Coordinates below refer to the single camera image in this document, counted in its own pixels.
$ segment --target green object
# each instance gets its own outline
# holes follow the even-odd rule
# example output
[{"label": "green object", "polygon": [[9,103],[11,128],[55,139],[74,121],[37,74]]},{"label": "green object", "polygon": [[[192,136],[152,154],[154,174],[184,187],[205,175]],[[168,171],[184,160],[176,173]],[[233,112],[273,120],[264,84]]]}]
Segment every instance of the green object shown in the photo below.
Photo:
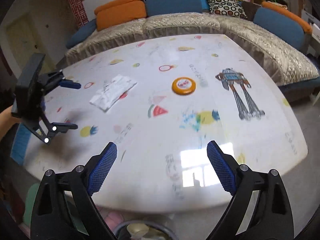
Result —
[{"label": "green object", "polygon": [[39,188],[40,184],[39,183],[35,183],[33,184],[27,193],[27,197],[26,197],[26,203],[25,203],[25,211],[23,214],[23,222],[30,227],[31,225],[31,216],[32,216],[32,209],[33,209],[33,205],[35,203],[36,200],[36,196],[37,196],[37,192],[38,192],[38,188]]}]

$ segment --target door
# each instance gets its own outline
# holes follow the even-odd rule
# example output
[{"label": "door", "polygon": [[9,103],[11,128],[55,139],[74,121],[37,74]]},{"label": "door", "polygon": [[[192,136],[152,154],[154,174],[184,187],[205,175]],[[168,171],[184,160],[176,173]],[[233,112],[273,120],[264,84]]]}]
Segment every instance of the door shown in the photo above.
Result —
[{"label": "door", "polygon": [[12,54],[21,70],[33,53],[46,54],[41,73],[55,69],[27,15],[18,18],[7,27],[7,36]]}]

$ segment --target gray floor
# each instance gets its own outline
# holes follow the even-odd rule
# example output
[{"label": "gray floor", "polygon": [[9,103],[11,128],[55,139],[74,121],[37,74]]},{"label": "gray floor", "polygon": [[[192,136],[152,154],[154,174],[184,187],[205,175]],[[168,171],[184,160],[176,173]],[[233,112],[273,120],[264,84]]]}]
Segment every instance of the gray floor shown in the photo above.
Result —
[{"label": "gray floor", "polygon": [[[294,231],[297,235],[308,223],[320,204],[320,102],[312,106],[309,100],[292,105],[308,145],[308,156],[289,173],[282,176],[291,203]],[[22,199],[28,188],[37,180],[12,160],[7,165],[7,173]],[[246,229],[250,213],[254,208],[256,194],[252,196],[244,222],[239,231]],[[171,228],[181,240],[206,239],[223,214],[225,206],[196,212],[170,214]]]}]

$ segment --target robot cutout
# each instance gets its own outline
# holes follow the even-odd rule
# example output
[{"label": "robot cutout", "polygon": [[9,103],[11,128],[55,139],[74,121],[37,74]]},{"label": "robot cutout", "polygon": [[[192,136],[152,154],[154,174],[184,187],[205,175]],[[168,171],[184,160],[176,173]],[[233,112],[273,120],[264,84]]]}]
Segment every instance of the robot cutout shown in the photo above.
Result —
[{"label": "robot cutout", "polygon": [[[229,90],[231,88],[233,95],[235,96],[239,117],[241,120],[246,119],[247,121],[250,120],[251,117],[256,117],[257,119],[261,119],[262,115],[265,115],[264,111],[259,110],[247,90],[245,89],[244,85],[247,85],[248,88],[251,88],[248,80],[243,76],[242,73],[234,71],[232,68],[226,68],[222,70],[222,73],[216,75],[216,79],[221,81],[222,86],[224,89]],[[237,83],[241,86],[245,99],[247,101],[249,112],[247,107],[244,105],[243,101],[241,100],[240,96],[238,95],[234,83]]]}]

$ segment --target blue gripper pad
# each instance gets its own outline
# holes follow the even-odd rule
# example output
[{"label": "blue gripper pad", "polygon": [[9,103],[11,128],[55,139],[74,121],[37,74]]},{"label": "blue gripper pad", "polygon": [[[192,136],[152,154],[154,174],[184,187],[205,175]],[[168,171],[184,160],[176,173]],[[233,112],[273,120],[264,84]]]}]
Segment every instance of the blue gripper pad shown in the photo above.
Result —
[{"label": "blue gripper pad", "polygon": [[26,156],[28,142],[31,132],[21,123],[17,129],[16,136],[11,149],[11,158],[19,165],[23,165]]},{"label": "blue gripper pad", "polygon": [[223,189],[230,192],[231,196],[233,196],[237,191],[236,177],[227,162],[224,160],[223,152],[218,145],[209,142],[207,145],[207,155],[221,185],[223,186]]},{"label": "blue gripper pad", "polygon": [[103,157],[100,159],[96,167],[89,175],[87,192],[89,196],[93,193],[98,192],[107,177],[113,163],[117,158],[117,146],[112,145],[105,149],[105,152],[101,153]]}]

